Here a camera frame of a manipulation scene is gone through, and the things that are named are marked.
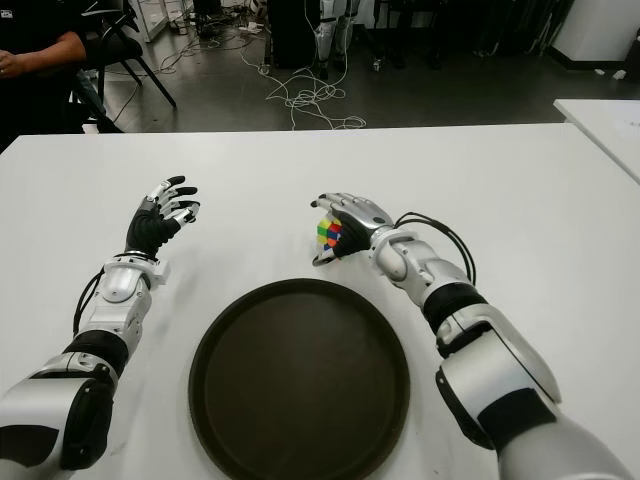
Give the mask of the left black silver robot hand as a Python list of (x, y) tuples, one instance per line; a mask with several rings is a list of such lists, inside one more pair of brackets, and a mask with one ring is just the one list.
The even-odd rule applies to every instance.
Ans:
[(200, 202), (198, 188), (185, 186), (184, 176), (162, 180), (142, 199), (129, 223), (126, 253), (155, 258), (159, 249), (182, 228), (196, 221)]

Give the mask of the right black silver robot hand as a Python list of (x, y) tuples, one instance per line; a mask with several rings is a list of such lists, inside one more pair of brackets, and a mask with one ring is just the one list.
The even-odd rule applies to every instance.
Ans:
[(341, 234), (327, 253), (319, 253), (312, 260), (314, 267), (336, 259), (366, 251), (372, 240), (394, 227), (392, 218), (373, 201), (349, 193), (323, 193), (310, 203), (322, 208), (341, 223)]

